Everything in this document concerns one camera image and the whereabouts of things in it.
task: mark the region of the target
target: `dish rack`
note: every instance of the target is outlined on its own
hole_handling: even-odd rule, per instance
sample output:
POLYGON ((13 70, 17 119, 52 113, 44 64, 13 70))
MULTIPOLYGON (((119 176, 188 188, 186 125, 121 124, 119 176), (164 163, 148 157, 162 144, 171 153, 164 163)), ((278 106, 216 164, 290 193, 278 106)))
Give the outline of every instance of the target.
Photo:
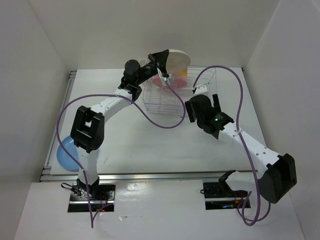
MULTIPOLYGON (((203 68, 188 68, 186 86, 177 88, 175 84, 171 85, 174 91, 182 98, 183 102, 192 98, 193 84, 202 70, 203 68)), ((156 86, 152 80, 153 77, 144 83, 142 102, 146 110, 154 113, 182 115, 184 109, 179 99, 168 87, 156 86)), ((217 94, 217 75, 215 68, 205 71, 196 84, 204 83, 208 86, 209 96, 217 94)))

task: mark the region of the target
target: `blue plate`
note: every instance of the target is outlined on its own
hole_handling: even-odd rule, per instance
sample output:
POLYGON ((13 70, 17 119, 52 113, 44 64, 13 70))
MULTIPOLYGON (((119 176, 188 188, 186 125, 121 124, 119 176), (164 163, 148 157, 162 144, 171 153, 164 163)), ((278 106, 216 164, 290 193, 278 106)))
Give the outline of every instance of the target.
MULTIPOLYGON (((77 147, 74 144, 74 140, 71 136, 67 136, 62 141, 63 146, 68 150, 68 152, 77 160, 79 161, 77 147)), ((79 172, 79 166, 72 160, 71 157, 66 154, 66 152, 62 149, 59 145, 58 150, 56 151, 56 157, 58 159, 59 164, 66 170, 71 172, 79 172)))

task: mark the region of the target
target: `white wire rack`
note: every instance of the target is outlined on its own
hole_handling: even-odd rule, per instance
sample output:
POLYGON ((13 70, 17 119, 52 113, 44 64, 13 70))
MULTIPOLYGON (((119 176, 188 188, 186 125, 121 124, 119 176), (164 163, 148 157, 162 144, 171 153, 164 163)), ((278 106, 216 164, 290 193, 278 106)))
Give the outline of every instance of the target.
MULTIPOLYGON (((175 84, 172 85, 172 88, 179 94, 184 102, 192 98, 192 86, 201 71, 201 68, 188 68, 186 86, 177 88, 175 84)), ((205 71, 198 80, 197 85, 204 83, 208 86, 210 96, 217 94, 217 75, 215 68, 205 71)), ((179 115, 184 112, 181 102, 171 90, 165 86, 158 87, 154 85, 152 78, 144 83, 142 102, 149 112, 179 115)))

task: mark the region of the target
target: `blue bowl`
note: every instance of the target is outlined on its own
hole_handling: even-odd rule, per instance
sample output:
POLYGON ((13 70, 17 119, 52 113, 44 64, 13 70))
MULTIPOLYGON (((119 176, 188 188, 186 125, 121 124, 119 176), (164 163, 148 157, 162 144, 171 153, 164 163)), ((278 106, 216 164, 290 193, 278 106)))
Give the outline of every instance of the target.
MULTIPOLYGON (((71 136, 67 136, 62 141, 63 146, 68 150, 68 152, 77 160, 79 161, 79 155, 77 151, 77 147, 74 144, 74 140, 71 136)), ((71 172, 79 172, 79 166, 76 164, 75 161, 72 160, 71 157, 62 149, 59 145, 58 150, 56 151, 56 157, 58 159, 59 164, 66 170, 71 172)))

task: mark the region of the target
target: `white wall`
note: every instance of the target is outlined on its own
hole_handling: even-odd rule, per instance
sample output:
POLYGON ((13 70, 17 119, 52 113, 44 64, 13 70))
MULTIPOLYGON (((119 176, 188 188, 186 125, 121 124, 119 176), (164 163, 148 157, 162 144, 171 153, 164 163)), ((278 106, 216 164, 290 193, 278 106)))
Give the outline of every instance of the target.
POLYGON ((290 194, 305 238, 319 239, 320 11, 314 1, 280 0, 244 74, 268 146, 295 158, 297 186, 290 194))
POLYGON ((123 68, 176 48, 244 67, 279 0, 29 0, 68 69, 123 68))
POLYGON ((0 236, 14 238, 38 181, 68 72, 27 0, 0 1, 0 236))

